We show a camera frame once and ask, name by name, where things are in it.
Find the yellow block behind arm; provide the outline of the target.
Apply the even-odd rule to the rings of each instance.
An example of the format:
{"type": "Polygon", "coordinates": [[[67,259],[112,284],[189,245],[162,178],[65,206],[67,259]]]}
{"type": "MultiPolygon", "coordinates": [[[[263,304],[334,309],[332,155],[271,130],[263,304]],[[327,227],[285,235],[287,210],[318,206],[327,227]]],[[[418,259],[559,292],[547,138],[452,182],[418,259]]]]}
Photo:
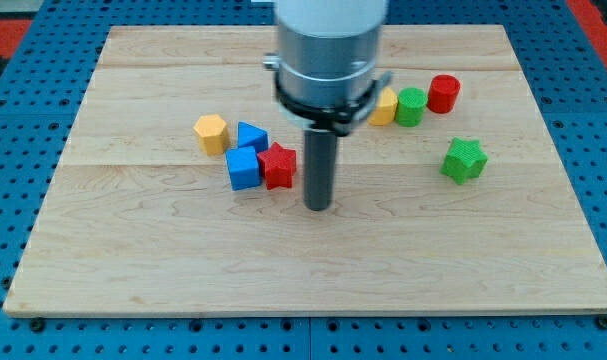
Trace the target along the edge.
{"type": "Polygon", "coordinates": [[[394,121],[398,105],[398,96],[391,87],[385,87],[379,95],[375,110],[368,118],[373,126],[384,126],[394,121]]]}

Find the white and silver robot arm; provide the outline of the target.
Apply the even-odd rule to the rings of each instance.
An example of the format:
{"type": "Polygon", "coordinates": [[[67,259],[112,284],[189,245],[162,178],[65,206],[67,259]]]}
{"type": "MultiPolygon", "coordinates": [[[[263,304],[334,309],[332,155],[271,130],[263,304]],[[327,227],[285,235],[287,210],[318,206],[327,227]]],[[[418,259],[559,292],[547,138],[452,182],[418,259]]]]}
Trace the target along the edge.
{"type": "Polygon", "coordinates": [[[349,135],[390,80],[375,79],[387,0],[277,0],[277,50],[264,57],[286,118],[312,132],[349,135]]]}

